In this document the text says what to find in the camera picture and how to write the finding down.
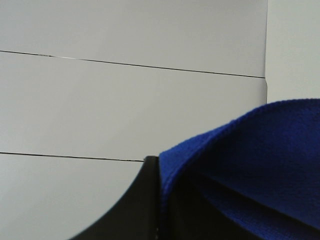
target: blue fabric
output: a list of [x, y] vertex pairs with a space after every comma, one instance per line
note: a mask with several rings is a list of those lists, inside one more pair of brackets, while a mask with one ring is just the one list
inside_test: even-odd
[[162, 152], [159, 167], [164, 228], [169, 195], [183, 174], [256, 236], [320, 239], [320, 99], [258, 107]]

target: white wall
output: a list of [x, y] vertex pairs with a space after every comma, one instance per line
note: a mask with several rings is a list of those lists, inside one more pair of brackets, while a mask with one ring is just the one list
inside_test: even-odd
[[319, 11], [319, 0], [269, 0], [268, 102], [320, 97]]

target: gray surface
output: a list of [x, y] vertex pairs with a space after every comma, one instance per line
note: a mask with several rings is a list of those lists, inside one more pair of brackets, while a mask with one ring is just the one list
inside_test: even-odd
[[0, 239], [69, 239], [116, 203], [141, 166], [0, 154]]
[[0, 152], [137, 159], [266, 102], [263, 78], [0, 53]]
[[320, 98], [320, 1], [269, 0], [268, 102]]
[[265, 76], [267, 0], [2, 0], [0, 50]]

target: black plastic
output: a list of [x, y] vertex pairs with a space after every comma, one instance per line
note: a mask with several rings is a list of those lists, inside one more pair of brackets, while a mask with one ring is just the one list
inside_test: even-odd
[[70, 240], [155, 240], [158, 227], [159, 159], [147, 156], [123, 197]]

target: black object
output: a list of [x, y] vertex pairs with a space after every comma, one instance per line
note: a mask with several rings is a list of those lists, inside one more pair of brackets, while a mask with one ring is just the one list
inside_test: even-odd
[[[156, 240], [159, 218], [159, 158], [147, 156], [120, 200], [99, 220], [70, 240]], [[163, 240], [258, 240], [213, 207], [182, 176], [168, 203], [168, 235]]]
[[159, 159], [147, 156], [120, 200], [70, 240], [155, 240], [158, 227]]

